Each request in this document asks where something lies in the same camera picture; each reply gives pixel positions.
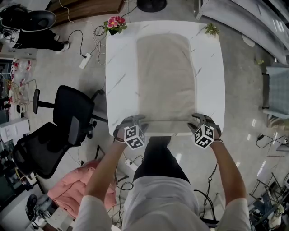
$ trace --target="black pants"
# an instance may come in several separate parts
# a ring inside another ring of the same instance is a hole
[[[55,33],[48,29],[37,32],[23,32],[20,30],[19,38],[13,48],[36,48],[61,51],[64,44],[59,41],[55,41],[53,38],[55,35]]]
[[[151,137],[144,152],[144,160],[135,171],[134,180],[142,176],[169,176],[189,182],[167,145],[170,137]]]

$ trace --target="chair armrest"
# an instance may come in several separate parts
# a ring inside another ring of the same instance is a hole
[[[38,113],[38,101],[39,101],[40,90],[35,89],[34,96],[33,96],[33,112],[35,114]]]
[[[68,134],[68,142],[72,145],[76,145],[80,132],[80,121],[73,116]]]

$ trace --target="flower pot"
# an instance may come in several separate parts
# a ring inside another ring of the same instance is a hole
[[[111,35],[115,35],[116,33],[118,33],[118,31],[116,31],[116,30],[109,29],[108,31],[110,32]]]

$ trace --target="gray glove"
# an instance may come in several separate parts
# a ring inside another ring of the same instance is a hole
[[[200,120],[200,122],[197,126],[193,123],[188,123],[188,127],[191,129],[191,131],[193,133],[195,133],[198,130],[198,128],[200,128],[202,126],[202,124],[205,124],[208,127],[212,127],[214,129],[216,129],[218,134],[219,134],[219,137],[221,137],[221,135],[222,135],[221,129],[220,129],[219,125],[215,124],[215,122],[213,121],[213,119],[211,117],[208,117],[208,116],[200,114],[200,113],[194,113],[194,114],[192,114],[192,117]]]
[[[113,137],[118,142],[124,142],[124,140],[120,137],[117,137],[119,129],[126,128],[126,127],[132,127],[134,125],[138,125],[143,133],[145,133],[145,130],[148,128],[148,124],[141,124],[140,120],[144,119],[144,115],[133,115],[125,118],[113,131]]]

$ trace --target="pink jacket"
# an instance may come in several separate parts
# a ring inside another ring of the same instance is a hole
[[[72,217],[76,218],[85,186],[99,162],[100,161],[92,160],[66,174],[65,177],[48,191],[47,195]],[[115,187],[115,183],[112,182],[107,190],[104,199],[106,209],[111,208],[117,203]]]

